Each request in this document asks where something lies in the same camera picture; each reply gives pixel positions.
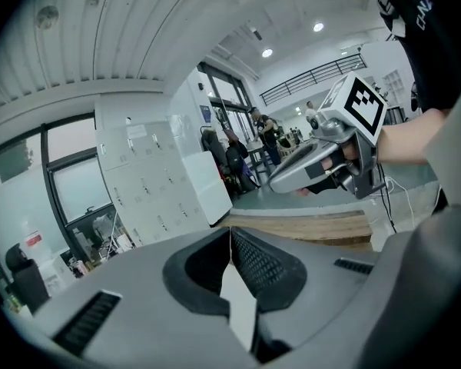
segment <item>window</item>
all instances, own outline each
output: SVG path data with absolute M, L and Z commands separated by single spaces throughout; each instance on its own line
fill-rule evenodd
M 113 205 L 92 212 L 66 228 L 71 239 L 78 242 L 80 249 L 94 266 L 99 265 L 102 258 L 108 257 L 108 250 L 111 249 L 113 253 L 116 249 L 117 241 L 110 247 L 111 233 L 115 239 L 123 234 L 128 236 Z
M 111 203 L 97 158 L 56 171 L 53 178 L 67 222 Z
M 239 96 L 236 93 L 236 89 L 234 85 L 229 82 L 222 81 L 221 79 L 214 77 L 215 85 L 217 86 L 217 90 L 219 95 L 227 101 L 230 101 L 232 104 L 240 104 Z
M 243 124 L 240 121 L 239 112 L 229 111 L 229 120 L 230 125 L 232 126 L 232 131 L 239 138 L 239 141 L 243 144 L 249 142 L 247 132 L 244 130 Z
M 0 152 L 0 185 L 37 165 L 41 165 L 40 134 L 18 141 Z
M 241 90 L 240 86 L 237 86 L 237 91 L 239 92 L 239 95 L 240 95 L 240 97 L 242 98 L 244 105 L 247 105 L 246 98 L 244 97 L 244 93 L 243 93 L 243 91 Z
M 94 118 L 74 121 L 48 130 L 50 162 L 95 146 Z

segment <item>ceiling light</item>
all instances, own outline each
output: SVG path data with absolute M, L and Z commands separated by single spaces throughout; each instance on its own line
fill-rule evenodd
M 263 51 L 263 53 L 261 54 L 261 56 L 263 56 L 264 58 L 268 58 L 270 57 L 274 52 L 271 50 L 271 49 L 265 49 Z
M 319 22 L 314 25 L 313 30 L 315 32 L 320 32 L 321 30 L 323 30 L 323 27 L 324 25 L 321 22 Z

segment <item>white paper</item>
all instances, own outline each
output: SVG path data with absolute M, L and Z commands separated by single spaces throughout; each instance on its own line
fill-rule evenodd
M 147 137 L 147 130 L 144 125 L 126 127 L 128 139 Z

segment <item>wooden platform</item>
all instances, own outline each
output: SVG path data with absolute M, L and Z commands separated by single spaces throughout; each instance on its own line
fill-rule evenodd
M 372 230 L 363 211 L 289 218 L 229 215 L 219 226 L 250 227 L 315 244 L 372 250 Z

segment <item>vent slot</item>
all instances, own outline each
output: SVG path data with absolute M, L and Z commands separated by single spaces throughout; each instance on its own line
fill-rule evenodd
M 98 292 L 56 335 L 55 342 L 79 356 L 120 300 L 117 295 Z
M 348 269 L 349 271 L 358 272 L 360 274 L 370 274 L 374 266 L 354 260 L 347 260 L 346 258 L 338 258 L 335 263 L 337 267 Z

